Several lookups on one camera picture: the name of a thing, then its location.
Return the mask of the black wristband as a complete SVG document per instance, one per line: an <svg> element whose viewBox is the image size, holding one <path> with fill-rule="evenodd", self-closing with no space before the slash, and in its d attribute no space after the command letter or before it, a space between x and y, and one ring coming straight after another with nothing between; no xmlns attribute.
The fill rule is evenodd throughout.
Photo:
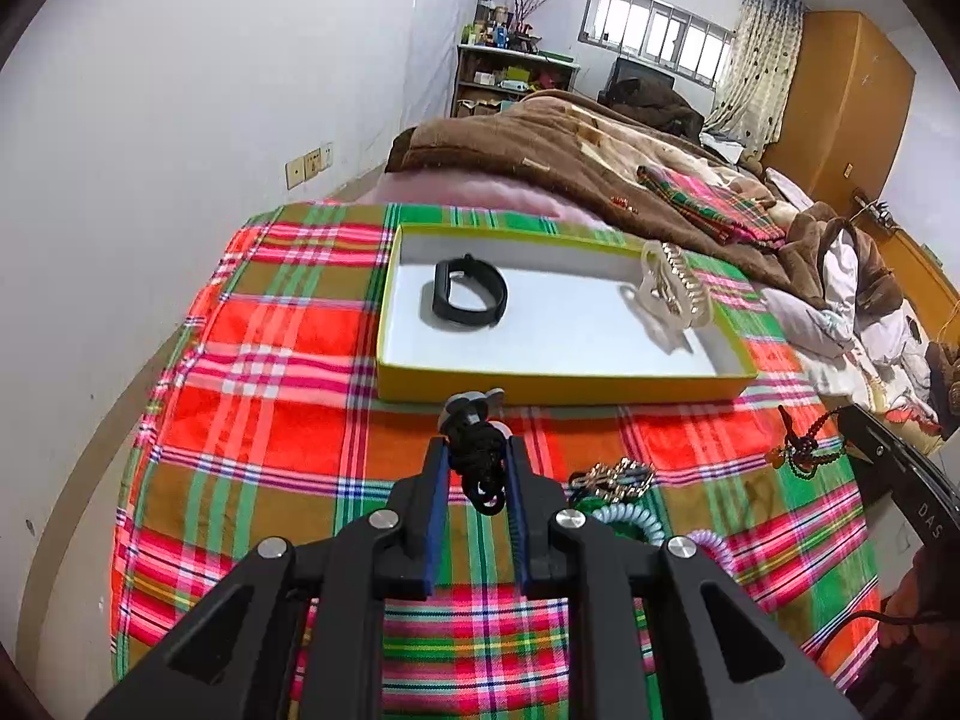
<svg viewBox="0 0 960 720"><path fill-rule="evenodd" d="M433 316L460 327L494 327L508 307L508 283L501 271L472 254L441 260L434 267Z"/></svg>

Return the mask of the white quilt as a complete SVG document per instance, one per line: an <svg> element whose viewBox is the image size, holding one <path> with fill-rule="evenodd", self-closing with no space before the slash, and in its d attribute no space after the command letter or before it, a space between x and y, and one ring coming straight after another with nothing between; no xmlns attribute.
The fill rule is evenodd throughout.
<svg viewBox="0 0 960 720"><path fill-rule="evenodd" d="M807 260L818 275L822 309L781 289L757 288L807 379L823 405L862 406L927 454L940 442L929 337L878 245L778 171L766 172L766 187L775 197L771 216L782 229L817 234Z"/></svg>

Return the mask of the plaid red green cloth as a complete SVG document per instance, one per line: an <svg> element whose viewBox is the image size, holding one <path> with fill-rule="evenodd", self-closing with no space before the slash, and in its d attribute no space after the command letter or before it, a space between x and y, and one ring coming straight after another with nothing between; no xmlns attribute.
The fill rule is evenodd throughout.
<svg viewBox="0 0 960 720"><path fill-rule="evenodd" d="M519 437L571 509L628 541L691 539L861 717L853 686L877 650L878 608L861 494L838 410L742 273L685 257L757 366L733 400L511 405L492 388L384 401L377 330L407 223L641 242L407 205L295 203L241 226L190 306L133 445L114 536L114 686L263 539L332 538L386 507L441 437L436 582L427 600L384 605L377 718L573 718L568 605L530 600L514 573L506 450Z"/></svg>

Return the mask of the folded plaid cloth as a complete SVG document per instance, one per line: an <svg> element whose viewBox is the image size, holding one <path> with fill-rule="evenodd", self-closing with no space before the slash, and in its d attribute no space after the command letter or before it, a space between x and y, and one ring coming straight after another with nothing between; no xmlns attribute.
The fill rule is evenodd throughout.
<svg viewBox="0 0 960 720"><path fill-rule="evenodd" d="M758 200L705 184L698 177L685 176L669 167L640 166L638 179L721 244L778 250L786 242L786 232Z"/></svg>

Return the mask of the yellow shallow cardboard box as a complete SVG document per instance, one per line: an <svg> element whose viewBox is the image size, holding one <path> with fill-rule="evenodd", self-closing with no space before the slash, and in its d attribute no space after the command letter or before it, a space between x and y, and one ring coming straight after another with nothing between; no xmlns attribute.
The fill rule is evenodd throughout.
<svg viewBox="0 0 960 720"><path fill-rule="evenodd" d="M737 398L757 380L715 301L713 321L675 332L636 299L644 243L623 247L504 229L400 226L376 343L384 401L443 403L503 388L511 405L665 405ZM508 307L494 327L433 316L434 267L472 254L501 271Z"/></svg>

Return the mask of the wooden wardrobe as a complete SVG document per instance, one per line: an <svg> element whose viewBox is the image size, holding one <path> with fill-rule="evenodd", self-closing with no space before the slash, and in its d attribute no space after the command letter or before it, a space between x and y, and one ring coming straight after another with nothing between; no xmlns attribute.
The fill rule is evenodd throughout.
<svg viewBox="0 0 960 720"><path fill-rule="evenodd" d="M907 123L914 70L859 11L809 11L782 117L761 164L838 213L877 199Z"/></svg>

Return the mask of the patterned curtain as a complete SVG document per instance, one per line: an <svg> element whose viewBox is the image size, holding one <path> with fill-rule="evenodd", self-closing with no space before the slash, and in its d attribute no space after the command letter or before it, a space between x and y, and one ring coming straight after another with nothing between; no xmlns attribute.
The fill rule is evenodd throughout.
<svg viewBox="0 0 960 720"><path fill-rule="evenodd" d="M742 0L726 75L704 128L761 158L781 135L807 8L802 0Z"/></svg>

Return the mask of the brown fleece blanket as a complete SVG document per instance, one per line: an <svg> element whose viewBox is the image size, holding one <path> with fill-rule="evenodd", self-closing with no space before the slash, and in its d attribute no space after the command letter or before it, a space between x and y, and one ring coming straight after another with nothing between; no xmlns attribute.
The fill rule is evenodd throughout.
<svg viewBox="0 0 960 720"><path fill-rule="evenodd" d="M775 204L773 193L754 174L716 160L683 138L564 91L531 94L498 114L421 122L394 138L386 163L391 174L466 171L516 179L568 200L620 231L724 260L747 277L822 309L818 275L807 260L817 240L814 231L782 229L776 223L786 232L778 250L721 244L641 184L640 166L669 167L729 188L758 200L768 213Z"/></svg>

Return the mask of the dark jacket on chair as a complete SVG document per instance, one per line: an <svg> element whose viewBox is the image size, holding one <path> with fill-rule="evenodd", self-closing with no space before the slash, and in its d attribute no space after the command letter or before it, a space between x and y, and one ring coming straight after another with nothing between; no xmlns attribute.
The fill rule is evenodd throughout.
<svg viewBox="0 0 960 720"><path fill-rule="evenodd" d="M633 121L698 143L704 117L674 89L674 78L633 60L613 62L597 101Z"/></svg>

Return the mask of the window with bars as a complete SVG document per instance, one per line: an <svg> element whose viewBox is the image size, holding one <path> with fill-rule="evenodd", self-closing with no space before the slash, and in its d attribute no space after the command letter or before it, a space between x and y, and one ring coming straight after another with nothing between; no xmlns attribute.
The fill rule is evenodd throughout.
<svg viewBox="0 0 960 720"><path fill-rule="evenodd" d="M587 0L579 41L716 89L729 70L734 37L662 0Z"/></svg>

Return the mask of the cluttered wooden shelf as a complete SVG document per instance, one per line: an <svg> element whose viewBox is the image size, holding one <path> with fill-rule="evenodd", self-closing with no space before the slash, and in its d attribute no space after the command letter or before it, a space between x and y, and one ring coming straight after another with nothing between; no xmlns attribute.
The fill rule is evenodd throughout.
<svg viewBox="0 0 960 720"><path fill-rule="evenodd" d="M573 60L478 44L459 44L449 115L496 114L535 91L571 91Z"/></svg>

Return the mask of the wall socket plate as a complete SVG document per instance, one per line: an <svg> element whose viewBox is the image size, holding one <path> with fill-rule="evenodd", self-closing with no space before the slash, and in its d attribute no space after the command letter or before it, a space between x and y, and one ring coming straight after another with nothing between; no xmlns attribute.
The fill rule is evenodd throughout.
<svg viewBox="0 0 960 720"><path fill-rule="evenodd" d="M285 164L285 184L288 190L298 185L312 181L325 169L329 169L334 162L334 144L323 143L319 148L311 149L308 153L298 156Z"/></svg>

